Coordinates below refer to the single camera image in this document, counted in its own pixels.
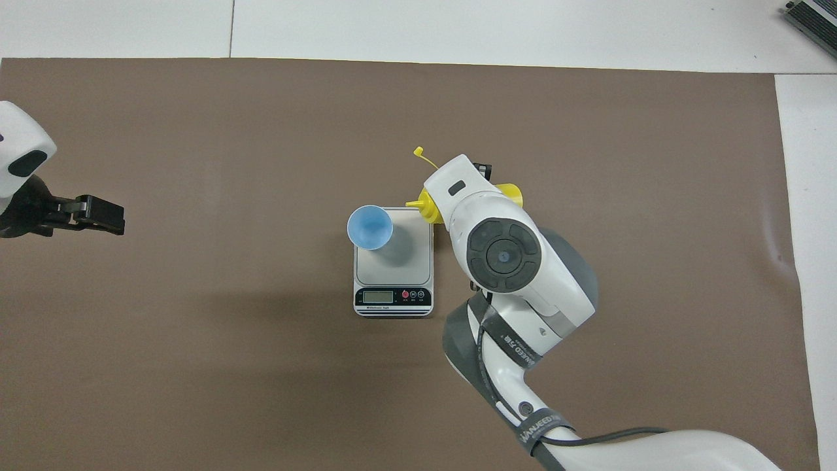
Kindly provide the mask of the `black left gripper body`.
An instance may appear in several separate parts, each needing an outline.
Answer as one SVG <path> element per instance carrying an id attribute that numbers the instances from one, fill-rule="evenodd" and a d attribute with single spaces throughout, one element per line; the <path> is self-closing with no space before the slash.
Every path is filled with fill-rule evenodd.
<path id="1" fill-rule="evenodd" d="M 13 194 L 9 205 L 0 214 L 0 238 L 26 234 L 50 237 L 55 224 L 60 222 L 57 214 L 59 203 L 45 182 L 34 175 Z"/>

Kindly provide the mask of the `yellow squeeze bottle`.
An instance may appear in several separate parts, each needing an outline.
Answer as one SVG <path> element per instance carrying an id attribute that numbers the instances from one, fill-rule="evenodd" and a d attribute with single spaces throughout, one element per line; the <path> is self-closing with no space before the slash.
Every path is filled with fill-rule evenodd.
<path id="1" fill-rule="evenodd" d="M 452 213 L 454 204 L 473 192 L 499 192 L 515 205 L 524 205 L 520 188 L 515 184 L 493 184 L 485 180 L 473 167 L 473 162 L 460 154 L 444 164 L 436 164 L 424 155 L 424 147 L 418 146 L 413 155 L 434 169 L 422 185 L 422 190 L 415 201 L 405 205 L 418 209 L 428 224 L 445 224 L 447 215 Z"/>

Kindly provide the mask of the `light blue plastic cup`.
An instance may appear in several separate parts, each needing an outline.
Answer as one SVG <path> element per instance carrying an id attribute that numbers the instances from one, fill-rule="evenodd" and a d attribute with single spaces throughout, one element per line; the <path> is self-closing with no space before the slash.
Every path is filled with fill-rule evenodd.
<path id="1" fill-rule="evenodd" d="M 386 209 L 364 205 L 352 212 L 347 221 L 347 235 L 358 249 L 376 251 L 390 241 L 394 223 Z"/>

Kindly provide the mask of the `silver digital kitchen scale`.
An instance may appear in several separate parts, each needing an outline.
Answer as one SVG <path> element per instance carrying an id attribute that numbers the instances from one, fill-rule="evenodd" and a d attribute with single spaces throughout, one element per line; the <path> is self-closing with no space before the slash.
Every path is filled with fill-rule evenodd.
<path id="1" fill-rule="evenodd" d="M 369 319 L 421 319 L 434 308 L 434 232 L 413 207 L 383 207 L 394 223 L 385 247 L 353 245 L 353 310 Z"/>

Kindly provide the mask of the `brown paper table mat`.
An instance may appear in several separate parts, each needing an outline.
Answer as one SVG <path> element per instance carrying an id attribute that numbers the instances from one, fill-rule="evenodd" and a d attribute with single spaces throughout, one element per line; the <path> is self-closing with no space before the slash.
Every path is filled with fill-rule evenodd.
<path id="1" fill-rule="evenodd" d="M 464 153 L 599 280 L 527 376 L 594 436 L 709 429 L 819 469 L 774 78 L 302 60 L 5 59 L 39 176 L 126 232 L 0 239 L 0 471 L 521 471 L 449 366 L 469 281 L 352 308 L 347 218 Z"/>

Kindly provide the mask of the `grey ribbed metal device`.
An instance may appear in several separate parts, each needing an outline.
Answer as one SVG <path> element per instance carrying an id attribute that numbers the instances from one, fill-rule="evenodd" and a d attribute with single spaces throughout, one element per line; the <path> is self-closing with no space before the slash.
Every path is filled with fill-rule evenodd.
<path id="1" fill-rule="evenodd" d="M 837 0 L 791 0 L 784 18 L 813 40 L 837 50 Z"/>

